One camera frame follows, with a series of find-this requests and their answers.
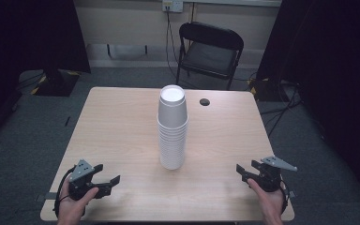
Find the person's left hand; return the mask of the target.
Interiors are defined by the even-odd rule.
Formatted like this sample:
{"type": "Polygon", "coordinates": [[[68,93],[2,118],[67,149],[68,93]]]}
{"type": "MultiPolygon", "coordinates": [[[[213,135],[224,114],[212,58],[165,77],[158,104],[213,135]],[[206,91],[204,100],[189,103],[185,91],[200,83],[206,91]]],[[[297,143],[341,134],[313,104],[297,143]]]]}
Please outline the person's left hand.
{"type": "Polygon", "coordinates": [[[59,205],[57,225],[79,225],[86,205],[95,198],[97,193],[98,188],[93,187],[78,201],[70,197],[63,198],[59,205]]]}

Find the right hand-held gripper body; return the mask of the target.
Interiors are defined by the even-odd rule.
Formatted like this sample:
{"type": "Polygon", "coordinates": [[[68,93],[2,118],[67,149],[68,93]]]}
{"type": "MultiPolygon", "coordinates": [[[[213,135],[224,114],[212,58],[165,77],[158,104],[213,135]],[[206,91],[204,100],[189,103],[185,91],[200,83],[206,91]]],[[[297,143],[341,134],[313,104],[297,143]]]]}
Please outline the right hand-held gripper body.
{"type": "Polygon", "coordinates": [[[257,183],[266,192],[280,189],[281,170],[298,171],[295,166],[276,156],[262,158],[259,163],[262,168],[257,175],[257,183]]]}

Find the black folding chair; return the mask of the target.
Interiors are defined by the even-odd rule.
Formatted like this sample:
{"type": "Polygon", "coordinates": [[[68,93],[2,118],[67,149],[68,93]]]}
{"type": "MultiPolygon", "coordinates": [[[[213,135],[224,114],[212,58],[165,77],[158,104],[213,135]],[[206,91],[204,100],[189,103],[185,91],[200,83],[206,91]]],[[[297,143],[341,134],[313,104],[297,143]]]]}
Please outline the black folding chair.
{"type": "Polygon", "coordinates": [[[179,28],[180,53],[176,80],[183,69],[228,82],[233,76],[244,50],[244,40],[233,30],[203,22],[186,22],[179,28]]]}

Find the black curtain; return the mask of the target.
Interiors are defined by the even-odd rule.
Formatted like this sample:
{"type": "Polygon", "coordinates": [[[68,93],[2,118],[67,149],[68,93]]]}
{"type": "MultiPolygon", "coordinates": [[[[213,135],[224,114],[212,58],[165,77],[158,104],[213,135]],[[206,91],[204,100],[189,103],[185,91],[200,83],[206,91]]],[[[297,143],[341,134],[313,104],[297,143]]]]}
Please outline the black curtain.
{"type": "Polygon", "coordinates": [[[360,183],[360,0],[281,0],[257,77],[299,84],[360,183]]]}
{"type": "Polygon", "coordinates": [[[91,71],[74,0],[0,0],[0,125],[39,69],[91,71]]]}

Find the person's right hand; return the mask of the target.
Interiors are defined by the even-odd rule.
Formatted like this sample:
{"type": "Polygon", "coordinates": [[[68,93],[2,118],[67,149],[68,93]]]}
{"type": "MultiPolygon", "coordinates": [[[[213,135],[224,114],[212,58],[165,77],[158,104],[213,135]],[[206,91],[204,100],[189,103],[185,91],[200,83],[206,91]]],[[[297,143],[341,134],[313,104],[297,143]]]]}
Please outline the person's right hand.
{"type": "Polygon", "coordinates": [[[264,225],[283,225],[281,218],[283,204],[282,193],[279,190],[266,192],[253,179],[248,179],[247,183],[258,197],[264,225]]]}

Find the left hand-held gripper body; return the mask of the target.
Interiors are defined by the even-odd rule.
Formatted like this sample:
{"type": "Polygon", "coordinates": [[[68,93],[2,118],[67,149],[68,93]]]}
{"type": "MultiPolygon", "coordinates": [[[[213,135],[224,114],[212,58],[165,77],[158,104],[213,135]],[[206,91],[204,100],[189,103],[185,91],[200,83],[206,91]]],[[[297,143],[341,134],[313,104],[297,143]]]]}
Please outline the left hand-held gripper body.
{"type": "Polygon", "coordinates": [[[92,178],[95,175],[94,167],[84,159],[81,159],[75,166],[74,172],[69,177],[68,193],[72,200],[80,200],[88,190],[98,188],[95,199],[110,196],[112,187],[104,187],[102,184],[94,184],[92,178]]]}

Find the black stand base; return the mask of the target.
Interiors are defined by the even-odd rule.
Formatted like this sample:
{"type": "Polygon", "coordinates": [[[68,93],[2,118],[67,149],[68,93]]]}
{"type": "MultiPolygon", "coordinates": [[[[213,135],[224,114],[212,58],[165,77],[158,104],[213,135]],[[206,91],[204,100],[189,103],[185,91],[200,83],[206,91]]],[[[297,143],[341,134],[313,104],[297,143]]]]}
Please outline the black stand base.
{"type": "Polygon", "coordinates": [[[32,95],[49,97],[69,97],[80,73],[67,70],[44,70],[41,79],[31,91],[32,95]]]}

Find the stack of white cups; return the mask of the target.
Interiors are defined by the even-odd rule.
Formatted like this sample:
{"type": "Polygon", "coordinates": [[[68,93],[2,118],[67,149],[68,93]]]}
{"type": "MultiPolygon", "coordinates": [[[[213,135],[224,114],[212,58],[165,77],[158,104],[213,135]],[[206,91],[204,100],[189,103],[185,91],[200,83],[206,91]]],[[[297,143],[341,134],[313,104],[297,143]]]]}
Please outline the stack of white cups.
{"type": "Polygon", "coordinates": [[[168,170],[177,170],[184,164],[188,122],[180,127],[170,128],[157,121],[160,163],[168,170]]]}

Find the white wall socket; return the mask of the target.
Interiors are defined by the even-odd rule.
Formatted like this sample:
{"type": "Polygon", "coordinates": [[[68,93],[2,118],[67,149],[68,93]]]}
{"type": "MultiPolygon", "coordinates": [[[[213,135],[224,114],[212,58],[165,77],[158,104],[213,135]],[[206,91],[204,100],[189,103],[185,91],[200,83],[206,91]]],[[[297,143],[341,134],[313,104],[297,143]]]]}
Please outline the white wall socket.
{"type": "Polygon", "coordinates": [[[162,0],[162,10],[164,12],[182,13],[184,3],[180,0],[162,0]]]}

